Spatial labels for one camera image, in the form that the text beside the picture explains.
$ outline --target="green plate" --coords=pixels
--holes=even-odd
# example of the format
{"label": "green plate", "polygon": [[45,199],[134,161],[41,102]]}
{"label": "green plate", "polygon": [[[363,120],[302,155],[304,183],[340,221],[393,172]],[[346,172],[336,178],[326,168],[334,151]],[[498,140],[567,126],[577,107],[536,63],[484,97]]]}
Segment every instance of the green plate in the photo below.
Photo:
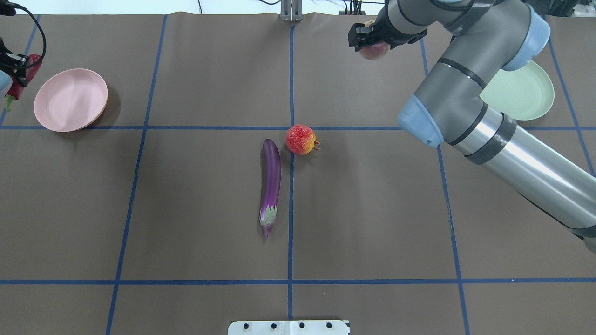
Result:
{"label": "green plate", "polygon": [[555,90],[542,67],[530,61],[519,70],[499,70],[480,97],[513,119],[533,120],[551,109]]}

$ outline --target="plate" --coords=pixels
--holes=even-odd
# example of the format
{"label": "plate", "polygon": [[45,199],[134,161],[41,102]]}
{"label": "plate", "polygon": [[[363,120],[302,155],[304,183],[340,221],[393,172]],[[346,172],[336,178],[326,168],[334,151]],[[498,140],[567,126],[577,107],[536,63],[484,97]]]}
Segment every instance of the plate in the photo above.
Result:
{"label": "plate", "polygon": [[534,120],[551,109],[555,90],[548,74],[533,61],[515,71],[499,70],[480,97],[516,120]]}
{"label": "plate", "polygon": [[70,132],[92,124],[105,109],[108,87],[88,69],[71,69],[50,78],[37,93],[33,110],[42,126]]}

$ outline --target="gray robotic arm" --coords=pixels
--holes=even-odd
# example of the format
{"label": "gray robotic arm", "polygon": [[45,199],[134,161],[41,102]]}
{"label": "gray robotic arm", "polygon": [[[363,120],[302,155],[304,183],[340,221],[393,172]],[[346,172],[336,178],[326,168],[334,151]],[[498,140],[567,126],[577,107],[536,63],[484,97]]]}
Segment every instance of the gray robotic arm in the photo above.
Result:
{"label": "gray robotic arm", "polygon": [[543,49],[548,24],[519,0],[386,0],[370,27],[352,26],[349,45],[393,49],[418,41],[436,21],[454,38],[399,125],[430,147],[454,146],[596,253],[596,179],[480,98],[497,71],[517,70]]}

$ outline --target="black band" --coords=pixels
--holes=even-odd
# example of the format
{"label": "black band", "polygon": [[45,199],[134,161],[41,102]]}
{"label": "black band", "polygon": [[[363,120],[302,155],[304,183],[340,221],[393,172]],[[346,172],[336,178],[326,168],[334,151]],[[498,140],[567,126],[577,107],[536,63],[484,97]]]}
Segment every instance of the black band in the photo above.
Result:
{"label": "black band", "polygon": [[401,4],[399,3],[399,1],[398,1],[398,9],[399,9],[399,12],[400,12],[400,14],[402,14],[403,18],[405,18],[407,22],[410,22],[410,23],[411,23],[411,24],[413,24],[414,26],[420,26],[420,27],[425,27],[425,26],[428,26],[428,24],[420,24],[420,23],[416,23],[416,22],[414,22],[414,21],[410,20],[410,19],[409,19],[409,17],[406,15],[406,13],[404,13],[404,12],[403,12],[403,10],[402,10],[402,6],[401,6]]}
{"label": "black band", "polygon": [[527,201],[529,201],[532,205],[536,206],[536,208],[538,208],[539,210],[541,210],[543,213],[545,213],[546,215],[550,216],[552,219],[554,219],[555,221],[557,221],[558,223],[562,224],[563,226],[565,226],[565,228],[567,228],[569,231],[571,231],[575,236],[581,238],[582,240],[587,237],[587,238],[593,238],[596,237],[596,225],[591,226],[591,227],[587,227],[587,228],[571,228],[568,225],[562,223],[561,221],[559,221],[559,219],[555,218],[553,215],[551,215],[549,212],[547,212],[546,210],[542,209],[542,207],[538,206],[537,204],[535,204],[533,201],[531,201],[530,199],[526,198],[523,194],[520,193],[520,195],[522,197],[524,197]]}
{"label": "black band", "polygon": [[480,110],[480,114],[478,114],[478,116],[476,117],[476,120],[474,120],[474,122],[468,127],[468,129],[465,130],[465,132],[463,134],[461,134],[460,137],[458,137],[453,142],[449,142],[448,144],[456,145],[456,144],[460,143],[461,141],[463,141],[464,138],[468,137],[468,135],[470,135],[470,133],[472,133],[474,131],[474,129],[476,128],[478,123],[480,123],[480,121],[482,121],[482,118],[486,114],[487,109],[488,109],[488,105],[486,103],[484,103],[484,105],[482,105],[482,109]]}
{"label": "black band", "polygon": [[502,115],[503,121],[493,137],[482,148],[478,149],[477,152],[465,155],[472,163],[482,165],[490,161],[503,150],[511,140],[511,137],[513,137],[517,129],[517,122],[505,114]]}
{"label": "black band", "polygon": [[463,73],[464,75],[466,75],[467,77],[469,77],[470,79],[475,81],[482,89],[486,88],[485,81],[482,80],[482,78],[480,78],[477,74],[475,74],[474,71],[468,69],[467,67],[463,66],[462,64],[457,63],[456,61],[450,60],[445,57],[439,58],[437,63],[443,63],[447,66],[453,67],[455,70],[458,70],[459,72]]}
{"label": "black band", "polygon": [[472,7],[454,22],[445,26],[452,35],[463,35],[495,4],[495,0],[473,0]]}

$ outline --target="pink bowl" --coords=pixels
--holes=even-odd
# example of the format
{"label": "pink bowl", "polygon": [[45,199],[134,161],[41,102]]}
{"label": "pink bowl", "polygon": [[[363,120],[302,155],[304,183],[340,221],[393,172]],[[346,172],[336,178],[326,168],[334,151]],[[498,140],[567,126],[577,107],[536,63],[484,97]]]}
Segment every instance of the pink bowl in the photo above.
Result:
{"label": "pink bowl", "polygon": [[70,132],[92,124],[105,109],[108,87],[97,73],[71,69],[50,78],[39,89],[33,110],[42,126]]}

